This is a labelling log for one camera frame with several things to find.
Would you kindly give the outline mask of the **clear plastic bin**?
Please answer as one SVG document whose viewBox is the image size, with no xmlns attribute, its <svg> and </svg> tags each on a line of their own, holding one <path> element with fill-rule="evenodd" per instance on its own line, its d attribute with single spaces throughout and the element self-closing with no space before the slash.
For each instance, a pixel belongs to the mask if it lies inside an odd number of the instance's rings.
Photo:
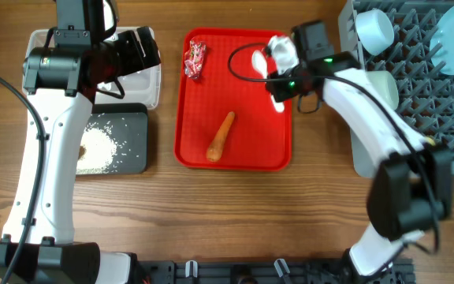
<svg viewBox="0 0 454 284">
<path fill-rule="evenodd" d="M 117 28 L 116 35 L 112 35 L 106 42 L 118 39 L 122 32 L 132 30 L 136 34 L 136 39 L 140 38 L 136 32 L 137 27 L 121 27 Z M 25 57 L 29 56 L 32 49 L 35 47 L 42 47 L 46 41 L 47 29 L 35 30 L 29 39 L 28 47 Z M 121 103 L 142 103 L 148 110 L 153 110 L 158 105 L 161 89 L 161 65 L 151 67 L 142 71 L 120 77 L 119 81 L 125 90 L 125 97 L 123 99 L 115 99 L 108 95 L 97 92 L 95 97 L 95 104 L 121 104 Z M 102 91 L 115 92 L 120 94 L 115 83 L 101 83 L 98 88 Z"/>
</svg>

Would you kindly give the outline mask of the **red serving tray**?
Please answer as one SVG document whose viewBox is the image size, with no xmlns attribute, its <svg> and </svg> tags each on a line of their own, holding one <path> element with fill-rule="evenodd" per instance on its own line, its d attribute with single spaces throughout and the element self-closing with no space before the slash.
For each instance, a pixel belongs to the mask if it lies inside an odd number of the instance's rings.
<svg viewBox="0 0 454 284">
<path fill-rule="evenodd" d="M 253 70 L 251 55 L 275 36 L 271 30 L 195 28 L 185 37 L 206 45 L 199 79 L 180 75 L 174 154 L 186 167 L 279 171 L 292 157 L 292 104 L 278 113 Z M 229 112 L 235 119 L 219 161 L 207 149 Z"/>
</svg>

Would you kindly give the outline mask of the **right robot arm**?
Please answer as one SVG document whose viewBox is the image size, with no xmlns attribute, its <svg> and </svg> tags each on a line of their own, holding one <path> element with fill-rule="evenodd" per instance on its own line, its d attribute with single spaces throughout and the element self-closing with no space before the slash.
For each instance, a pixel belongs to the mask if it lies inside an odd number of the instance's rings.
<svg viewBox="0 0 454 284">
<path fill-rule="evenodd" d="M 408 125 L 351 53 L 334 53 L 323 22 L 295 26 L 290 36 L 275 35 L 264 51 L 276 66 L 266 82 L 274 99 L 316 93 L 347 122 L 374 164 L 367 198 L 370 223 L 346 251 L 342 277 L 362 283 L 381 275 L 429 230 L 434 232 L 431 253 L 437 253 L 439 222 L 452 214 L 450 149 Z"/>
</svg>

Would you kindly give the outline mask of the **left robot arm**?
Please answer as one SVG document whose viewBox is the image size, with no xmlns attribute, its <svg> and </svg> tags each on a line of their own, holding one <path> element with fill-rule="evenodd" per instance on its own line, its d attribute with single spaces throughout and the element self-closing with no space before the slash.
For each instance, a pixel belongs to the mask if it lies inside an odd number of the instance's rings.
<svg viewBox="0 0 454 284">
<path fill-rule="evenodd" d="M 101 83 L 157 66 L 148 27 L 117 31 L 113 1 L 59 1 L 57 24 L 24 60 L 16 97 L 28 111 L 17 193 L 0 238 L 4 283 L 149 283 L 132 252 L 74 240 L 80 143 Z"/>
</svg>

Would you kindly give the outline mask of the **brown food scrap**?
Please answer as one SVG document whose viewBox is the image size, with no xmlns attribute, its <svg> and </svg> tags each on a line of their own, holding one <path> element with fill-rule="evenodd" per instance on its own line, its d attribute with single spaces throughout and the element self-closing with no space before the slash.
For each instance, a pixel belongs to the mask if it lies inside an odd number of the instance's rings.
<svg viewBox="0 0 454 284">
<path fill-rule="evenodd" d="M 81 146 L 80 146 L 80 150 L 79 150 L 78 159 L 82 159 L 83 156 L 84 156 L 84 154 L 85 154 L 85 152 L 86 152 L 85 146 L 81 145 Z"/>
</svg>

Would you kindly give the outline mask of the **mint green bowl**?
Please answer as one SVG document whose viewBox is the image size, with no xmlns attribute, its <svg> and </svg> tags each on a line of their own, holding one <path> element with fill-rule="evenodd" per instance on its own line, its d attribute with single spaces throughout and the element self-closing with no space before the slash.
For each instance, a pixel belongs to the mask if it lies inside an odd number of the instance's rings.
<svg viewBox="0 0 454 284">
<path fill-rule="evenodd" d="M 388 71 L 369 71 L 367 78 L 378 94 L 395 110 L 400 101 L 396 80 Z"/>
</svg>

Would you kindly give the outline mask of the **light blue bowl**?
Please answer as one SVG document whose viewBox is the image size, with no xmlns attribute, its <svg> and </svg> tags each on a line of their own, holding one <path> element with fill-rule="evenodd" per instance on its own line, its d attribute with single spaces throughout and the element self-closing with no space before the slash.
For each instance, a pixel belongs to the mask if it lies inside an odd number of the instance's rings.
<svg viewBox="0 0 454 284">
<path fill-rule="evenodd" d="M 371 55 L 379 55 L 394 42 L 393 25 L 379 9 L 359 13 L 355 19 L 355 29 L 363 48 Z"/>
</svg>

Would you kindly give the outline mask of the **white plastic spoon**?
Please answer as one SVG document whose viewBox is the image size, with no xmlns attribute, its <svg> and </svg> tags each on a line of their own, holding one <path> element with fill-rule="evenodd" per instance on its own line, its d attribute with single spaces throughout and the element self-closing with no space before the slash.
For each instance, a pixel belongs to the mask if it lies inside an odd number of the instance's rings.
<svg viewBox="0 0 454 284">
<path fill-rule="evenodd" d="M 262 79 L 266 79 L 268 76 L 267 72 L 267 61 L 260 50 L 255 50 L 251 56 L 252 68 L 260 74 Z M 275 101 L 273 95 L 270 95 L 271 102 L 274 106 L 274 109 L 277 113 L 283 113 L 285 111 L 285 105 L 283 103 L 278 103 Z"/>
</svg>

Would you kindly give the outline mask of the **yellow plastic cup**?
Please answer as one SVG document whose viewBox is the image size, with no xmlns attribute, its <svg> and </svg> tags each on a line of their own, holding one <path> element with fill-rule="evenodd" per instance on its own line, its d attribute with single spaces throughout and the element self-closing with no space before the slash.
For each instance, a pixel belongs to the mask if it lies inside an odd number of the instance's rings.
<svg viewBox="0 0 454 284">
<path fill-rule="evenodd" d="M 427 142 L 428 142 L 430 145 L 432 145 L 432 146 L 435 146 L 435 145 L 436 145 L 435 140 L 432 139 L 431 137 L 427 136 L 427 137 L 426 137 L 426 140 L 427 140 Z"/>
</svg>

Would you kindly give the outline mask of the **orange carrot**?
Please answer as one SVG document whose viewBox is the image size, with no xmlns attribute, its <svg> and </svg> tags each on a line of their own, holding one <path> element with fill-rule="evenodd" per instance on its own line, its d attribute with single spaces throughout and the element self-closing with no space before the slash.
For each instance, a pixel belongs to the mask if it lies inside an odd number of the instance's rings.
<svg viewBox="0 0 454 284">
<path fill-rule="evenodd" d="M 230 111 L 226 115 L 224 121 L 216 132 L 215 137 L 211 141 L 206 153 L 207 160 L 209 160 L 210 162 L 215 163 L 221 159 L 225 141 L 229 135 L 229 130 L 234 122 L 235 117 L 236 114 L 233 111 Z"/>
</svg>

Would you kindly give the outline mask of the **red candy wrapper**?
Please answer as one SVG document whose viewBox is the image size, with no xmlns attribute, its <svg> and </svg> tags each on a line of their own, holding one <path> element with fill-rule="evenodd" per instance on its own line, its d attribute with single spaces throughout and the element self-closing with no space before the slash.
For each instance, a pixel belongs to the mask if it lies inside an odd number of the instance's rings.
<svg viewBox="0 0 454 284">
<path fill-rule="evenodd" d="M 189 49 L 184 54 L 184 72 L 187 77 L 198 79 L 203 69 L 207 45 L 201 41 L 191 40 Z"/>
</svg>

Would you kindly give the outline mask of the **grey dishwasher rack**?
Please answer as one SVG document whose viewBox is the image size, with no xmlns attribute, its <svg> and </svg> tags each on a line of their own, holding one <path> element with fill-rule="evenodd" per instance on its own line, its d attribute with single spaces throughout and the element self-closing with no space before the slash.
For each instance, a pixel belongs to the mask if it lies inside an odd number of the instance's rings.
<svg viewBox="0 0 454 284">
<path fill-rule="evenodd" d="M 442 46 L 431 46 L 437 23 L 454 1 L 348 0 L 338 17 L 340 48 L 358 58 L 367 71 L 387 71 L 398 87 L 397 113 L 412 127 L 454 152 L 454 76 L 431 58 Z M 379 9 L 390 19 L 395 39 L 379 55 L 371 55 L 355 30 L 358 14 Z"/>
</svg>

